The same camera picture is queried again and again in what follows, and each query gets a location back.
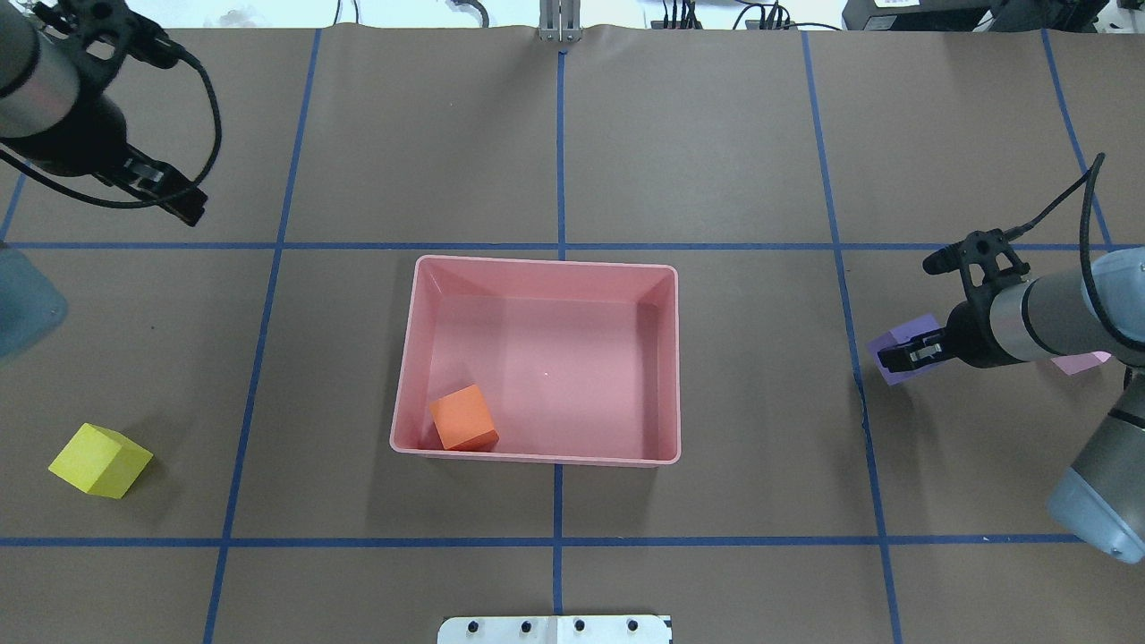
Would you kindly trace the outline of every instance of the black cable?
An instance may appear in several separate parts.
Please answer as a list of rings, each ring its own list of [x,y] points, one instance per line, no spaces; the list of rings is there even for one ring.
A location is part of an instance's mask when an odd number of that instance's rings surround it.
[[[1077,7],[1081,6],[1081,2],[1074,2],[1072,5],[1073,6],[1069,8],[1069,15],[1066,16],[1066,19],[1064,19],[1064,21],[1063,19],[1058,19],[1058,17],[1055,16],[1055,22],[1057,23],[1057,28],[1060,29],[1061,31],[1068,31],[1068,29],[1069,29],[1068,25],[1069,25],[1071,22],[1073,22],[1073,16],[1074,16],[1074,14],[1077,13]],[[1045,9],[1045,15],[1047,16],[1050,15],[1049,8]]]
[[[779,15],[780,15],[780,3],[776,2],[772,5],[772,10],[767,11],[767,17],[759,23],[759,29],[774,29],[775,18],[777,18]]]
[[[1131,351],[1145,353],[1145,343],[1135,340],[1129,336],[1121,332],[1120,329],[1110,319],[1110,313],[1105,311],[1105,306],[1101,305],[1101,298],[1097,293],[1097,284],[1093,282],[1093,265],[1089,259],[1089,220],[1093,213],[1093,188],[1097,184],[1097,173],[1101,170],[1101,163],[1105,162],[1105,152],[1098,152],[1097,158],[1093,159],[1093,165],[1089,166],[1089,176],[1085,180],[1085,193],[1082,197],[1081,205],[1081,226],[1079,227],[1077,234],[1077,246],[1081,254],[1081,277],[1082,282],[1085,284],[1085,294],[1089,296],[1089,301],[1093,306],[1093,314],[1101,322],[1101,327],[1105,328],[1105,332],[1113,336],[1113,339],[1118,340],[1119,344],[1129,348]]]
[[[834,31],[843,31],[842,29],[839,29],[839,28],[837,28],[835,25],[824,24],[824,23],[791,23],[791,24],[783,25],[782,29],[791,29],[791,28],[796,28],[796,26],[822,26],[822,28],[830,29],[830,30],[834,30]]]
[[[468,5],[481,14],[481,28],[485,29],[489,26],[489,11],[485,10],[485,6],[480,2],[480,0],[453,0],[453,5],[460,7],[461,5]]]
[[[1085,183],[1085,181],[1089,180],[1090,172],[1091,172],[1091,170],[1087,170],[1081,175],[1081,178],[1077,179],[1077,181],[1073,182],[1073,186],[1069,186],[1068,188],[1066,188],[1066,190],[1064,193],[1061,193],[1060,195],[1057,196],[1057,198],[1055,198],[1052,202],[1050,202],[1050,205],[1045,206],[1042,210],[1042,212],[1037,213],[1037,217],[1035,217],[1034,219],[1030,219],[1029,221],[1027,221],[1026,223],[1022,223],[1021,226],[1017,226],[1014,228],[1011,228],[1011,229],[1006,230],[1005,231],[1006,239],[1010,241],[1010,242],[1012,242],[1012,241],[1017,239],[1018,237],[1021,237],[1026,233],[1029,233],[1030,230],[1033,230],[1034,226],[1037,226],[1039,223],[1042,222],[1043,219],[1045,219],[1045,215],[1050,214],[1050,212],[1053,211],[1053,209],[1058,207],[1061,204],[1061,202],[1064,202],[1067,198],[1069,198],[1069,195],[1073,195],[1074,191],[1077,188],[1081,188]]]
[[[763,21],[764,21],[764,13],[767,10],[767,6],[766,5],[763,5],[760,2],[750,2],[750,3],[742,2],[742,3],[747,5],[747,7],[744,7],[743,10],[740,11],[740,15],[735,17],[735,24],[732,25],[732,31],[735,31],[735,28],[740,26],[740,21],[743,19],[743,15],[747,14],[748,11],[750,11],[751,9],[756,8],[756,7],[759,7],[759,22],[763,23]]]
[[[191,194],[196,188],[199,187],[200,183],[203,183],[203,180],[206,179],[207,174],[211,172],[211,168],[214,167],[215,159],[219,158],[219,148],[222,147],[222,116],[219,111],[219,97],[215,95],[214,85],[211,84],[211,77],[207,76],[207,70],[203,66],[203,63],[199,62],[199,60],[196,58],[194,55],[191,55],[190,52],[188,52],[176,42],[167,40],[164,42],[164,45],[167,45],[168,47],[172,47],[176,52],[179,52],[179,58],[184,63],[187,63],[188,65],[190,65],[191,69],[194,69],[196,72],[198,72],[199,78],[203,80],[203,88],[206,91],[207,94],[207,101],[211,102],[211,118],[214,121],[214,142],[211,146],[211,155],[207,156],[206,163],[203,164],[203,170],[199,171],[198,175],[196,175],[195,179],[191,180],[190,184],[188,184],[185,188],[179,190],[177,193],[167,195],[165,197],[159,197],[158,199],[145,199],[139,202],[112,202],[109,199],[101,199],[98,197],[85,195],[84,193],[78,193],[76,190],[72,190],[71,188],[63,186],[62,183],[57,183],[56,181],[48,179],[47,176],[37,172],[35,170],[32,170],[31,167],[24,165],[19,159],[9,155],[6,150],[2,149],[0,149],[0,160],[3,160],[8,165],[18,170],[19,172],[23,172],[38,183],[47,186],[48,188],[52,188],[53,190],[64,196],[71,197],[76,201],[84,202],[85,204],[90,204],[94,206],[102,206],[102,207],[110,207],[118,210],[144,209],[173,202],[175,199],[182,198]]]
[[[787,29],[789,22],[791,22],[791,11],[788,11],[787,7],[776,2],[771,14],[767,15],[767,26],[759,25],[759,29]]]

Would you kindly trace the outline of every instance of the metal stand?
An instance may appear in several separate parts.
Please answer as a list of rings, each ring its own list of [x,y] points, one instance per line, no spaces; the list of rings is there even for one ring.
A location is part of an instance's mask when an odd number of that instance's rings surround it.
[[[554,42],[581,40],[581,0],[540,0],[538,34]]]
[[[668,615],[451,618],[437,644],[672,644]]]

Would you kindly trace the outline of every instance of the blue tape line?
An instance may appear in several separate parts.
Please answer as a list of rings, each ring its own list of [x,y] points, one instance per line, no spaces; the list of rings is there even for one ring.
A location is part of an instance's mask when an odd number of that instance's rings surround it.
[[[222,597],[222,578],[227,573],[227,555],[229,552],[226,545],[219,548],[219,559],[215,561],[215,576],[211,584],[211,603],[207,604],[207,620],[203,626],[204,644],[211,644],[214,641],[214,625],[219,618],[219,599]]]
[[[551,251],[558,244],[550,243],[484,243],[484,242],[285,242],[283,249],[289,251],[307,250],[381,250],[381,251]]]
[[[877,536],[570,536],[566,548],[761,548],[878,545]]]
[[[16,205],[19,203],[19,194],[24,191],[24,180],[27,175],[21,173],[16,178],[16,186],[11,189],[11,198],[8,199],[8,212],[3,215],[3,223],[0,223],[0,242],[8,237],[8,228],[11,227],[11,220],[16,217]]]
[[[831,248],[840,248],[845,251],[937,251],[950,242],[890,242],[879,244],[877,242],[839,242],[831,244]]]
[[[556,259],[568,258],[564,230],[564,60],[568,50],[556,55]],[[564,466],[553,465],[553,614],[564,613]]]
[[[151,536],[9,536],[0,548],[219,548],[221,539]]]
[[[274,242],[13,242],[14,249],[47,250],[271,250]]]
[[[891,545],[984,545],[990,543],[1083,543],[1073,534],[945,534],[886,537]]]
[[[283,196],[283,210],[278,221],[278,237],[275,257],[270,262],[270,277],[267,280],[267,298],[262,307],[262,321],[259,324],[259,340],[254,347],[254,364],[251,368],[251,384],[246,392],[246,409],[243,411],[243,427],[238,435],[238,448],[235,451],[235,470],[230,479],[230,493],[227,497],[227,515],[223,519],[222,539],[219,548],[219,561],[215,566],[215,579],[211,590],[211,603],[207,608],[207,621],[203,629],[203,643],[210,644],[214,638],[215,616],[219,612],[219,599],[222,596],[222,581],[227,573],[227,551],[231,528],[235,525],[235,509],[238,505],[238,489],[243,480],[243,463],[246,458],[247,440],[251,435],[251,419],[254,417],[254,400],[259,390],[259,378],[262,375],[262,356],[267,346],[267,331],[270,327],[270,314],[275,305],[275,289],[278,285],[278,269],[282,265],[283,243],[286,241],[286,226],[290,223],[290,206],[294,196],[294,179],[298,175],[298,162],[302,154],[302,139],[306,135],[306,116],[310,105],[310,92],[314,89],[314,72],[318,63],[318,46],[322,42],[322,30],[314,30],[314,42],[310,46],[310,64],[306,72],[306,88],[302,92],[302,107],[298,115],[298,128],[294,133],[294,149],[291,154],[290,173],[286,176],[286,191]]]
[[[867,450],[867,474],[870,479],[870,496],[875,510],[875,525],[879,536],[879,553],[883,559],[883,582],[886,586],[886,604],[891,618],[891,634],[895,644],[902,644],[902,627],[899,620],[899,602],[894,591],[894,572],[891,567],[891,549],[886,543],[886,521],[883,516],[883,497],[878,486],[878,464],[875,461],[875,441],[870,434],[870,415],[867,411],[867,392],[862,383],[862,370],[859,367],[859,350],[855,341],[854,321],[851,315],[851,296],[847,292],[846,268],[843,264],[843,249],[839,242],[839,227],[835,217],[835,195],[831,191],[831,173],[827,164],[827,146],[823,141],[823,124],[819,112],[819,95],[815,92],[815,72],[811,58],[811,44],[807,32],[800,32],[803,40],[803,57],[807,71],[807,92],[811,96],[811,115],[815,125],[815,144],[819,147],[819,168],[823,178],[823,196],[827,201],[827,219],[831,228],[831,242],[835,244],[835,270],[839,282],[839,296],[843,299],[843,320],[847,330],[847,345],[851,351],[851,371],[859,390],[862,405],[862,431]]]
[[[990,545],[1083,543],[1072,534],[909,534],[842,536],[547,536],[489,537],[135,537],[9,536],[0,548],[220,548],[227,549],[431,549],[431,548],[783,548],[822,545]]]
[[[556,259],[564,259],[564,57],[567,50],[556,55]]]
[[[1050,78],[1053,80],[1053,92],[1058,95],[1058,109],[1061,110],[1061,120],[1066,125],[1066,134],[1069,135],[1069,144],[1073,146],[1074,156],[1077,158],[1077,167],[1082,172],[1089,168],[1085,155],[1081,150],[1081,142],[1077,141],[1077,132],[1073,127],[1073,119],[1069,118],[1069,107],[1066,104],[1065,92],[1061,91],[1061,79],[1058,77],[1058,63],[1053,58],[1053,47],[1050,46],[1050,32],[1042,29],[1042,47],[1045,49],[1045,62],[1050,65]],[[1093,212],[1097,214],[1097,225],[1101,228],[1101,237],[1106,244],[1113,243],[1110,236],[1110,228],[1105,223],[1105,215],[1101,214],[1101,204],[1097,195],[1093,195]]]
[[[829,251],[834,246],[828,243],[796,242],[796,243],[702,243],[702,242],[670,242],[670,243],[625,243],[625,242],[602,242],[602,243],[570,243],[566,244],[570,250],[577,251]]]
[[[553,465],[553,614],[564,614],[564,466]]]
[[[552,548],[546,536],[231,539],[231,548]]]

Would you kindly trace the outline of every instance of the table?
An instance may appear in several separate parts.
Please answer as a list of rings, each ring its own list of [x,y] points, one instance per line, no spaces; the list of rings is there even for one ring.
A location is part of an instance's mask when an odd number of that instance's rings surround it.
[[[1145,568],[1044,510],[1120,369],[947,364],[891,388],[863,348],[961,301],[929,251],[1027,220],[1099,150],[1096,248],[1145,242],[1126,73],[1145,40],[175,37],[223,109],[197,228],[0,170],[0,237],[71,307],[0,370],[0,639],[410,643],[451,615],[625,612],[671,614],[679,642],[1145,630]],[[132,65],[111,93],[136,147],[204,158],[190,70]],[[1063,209],[1022,238],[1035,273],[1077,261]],[[390,450],[429,252],[676,266],[681,461]],[[121,501],[47,472],[84,422],[156,454]]]

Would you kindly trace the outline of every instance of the pink plastic tray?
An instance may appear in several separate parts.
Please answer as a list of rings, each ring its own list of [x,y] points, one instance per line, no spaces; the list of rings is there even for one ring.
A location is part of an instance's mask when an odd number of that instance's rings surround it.
[[[678,289],[671,266],[423,257],[389,445],[441,458],[674,463]],[[428,405],[474,383],[500,440],[447,451]]]

